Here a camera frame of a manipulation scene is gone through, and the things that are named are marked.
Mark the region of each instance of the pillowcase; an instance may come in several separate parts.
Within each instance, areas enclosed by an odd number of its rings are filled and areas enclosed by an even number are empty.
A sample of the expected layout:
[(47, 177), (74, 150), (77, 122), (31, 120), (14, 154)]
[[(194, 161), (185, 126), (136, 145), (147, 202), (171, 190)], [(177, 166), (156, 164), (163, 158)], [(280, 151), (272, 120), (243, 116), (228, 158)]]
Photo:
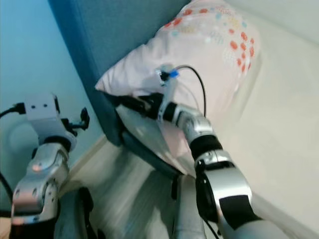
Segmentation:
[[(223, 0), (193, 0), (147, 44), (110, 68), (96, 89), (116, 96), (163, 92), (160, 81), (154, 77), (156, 69), (167, 63), (187, 64), (203, 80), (206, 115), (214, 124), (228, 108), (259, 51), (257, 30), (229, 4)], [(193, 72), (180, 70), (173, 100), (203, 112), (203, 93)], [(162, 131), (176, 152), (173, 156), (188, 151), (187, 146), (181, 146), (185, 140), (176, 139), (176, 135), (182, 134), (172, 132), (168, 126), (162, 127)]]

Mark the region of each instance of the blue headboard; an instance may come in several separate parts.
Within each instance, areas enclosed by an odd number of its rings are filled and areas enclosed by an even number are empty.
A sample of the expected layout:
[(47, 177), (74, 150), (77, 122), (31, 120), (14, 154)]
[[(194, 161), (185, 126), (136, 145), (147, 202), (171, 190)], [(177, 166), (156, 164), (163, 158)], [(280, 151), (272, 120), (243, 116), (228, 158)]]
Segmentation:
[(49, 0), (73, 63), (108, 140), (120, 145), (117, 98), (94, 88), (103, 73), (146, 43), (189, 0)]

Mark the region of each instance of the white sheet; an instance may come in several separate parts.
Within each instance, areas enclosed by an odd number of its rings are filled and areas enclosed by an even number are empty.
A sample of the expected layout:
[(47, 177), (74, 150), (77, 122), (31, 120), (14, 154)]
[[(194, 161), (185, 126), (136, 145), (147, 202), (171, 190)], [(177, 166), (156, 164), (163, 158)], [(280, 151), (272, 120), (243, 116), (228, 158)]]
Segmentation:
[[(319, 46), (246, 16), (261, 34), (261, 71), (251, 94), (240, 90), (215, 129), (253, 191), (319, 233)], [(159, 143), (155, 129), (144, 131), (155, 124), (123, 107), (118, 112), (146, 146)]]

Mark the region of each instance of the wall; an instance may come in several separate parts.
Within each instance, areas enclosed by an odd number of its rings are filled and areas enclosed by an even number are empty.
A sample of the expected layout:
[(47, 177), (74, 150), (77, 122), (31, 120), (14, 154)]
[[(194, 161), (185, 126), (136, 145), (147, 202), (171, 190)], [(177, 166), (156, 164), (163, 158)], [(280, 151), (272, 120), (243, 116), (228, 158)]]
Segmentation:
[[(61, 116), (78, 120), (87, 107), (87, 131), (80, 131), (70, 166), (103, 135), (46, 0), (0, 1), (0, 111), (23, 102), (28, 94), (53, 92)], [(25, 116), (1, 119), (0, 169), (14, 188), (24, 175), (37, 136)], [(0, 208), (9, 208), (1, 187)]]

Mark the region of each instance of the bed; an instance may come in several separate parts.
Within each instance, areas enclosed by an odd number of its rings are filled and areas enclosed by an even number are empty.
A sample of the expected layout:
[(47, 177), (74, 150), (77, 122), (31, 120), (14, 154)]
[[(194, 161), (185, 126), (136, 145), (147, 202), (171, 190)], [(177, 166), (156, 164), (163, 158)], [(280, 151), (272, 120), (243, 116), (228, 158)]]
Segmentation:
[[(140, 116), (118, 107), (117, 98), (95, 91), (94, 85), (188, 2), (50, 0), (108, 140), (123, 144), (170, 178), (180, 172), (147, 144), (146, 131), (137, 127)], [(217, 134), (255, 193), (319, 233), (319, 28), (314, 20), (319, 5), (313, 0), (228, 2), (258, 27), (263, 49), (260, 71), (215, 125)], [(302, 15), (289, 21), (296, 12)], [(145, 130), (150, 128), (160, 138), (157, 126), (149, 122)]]

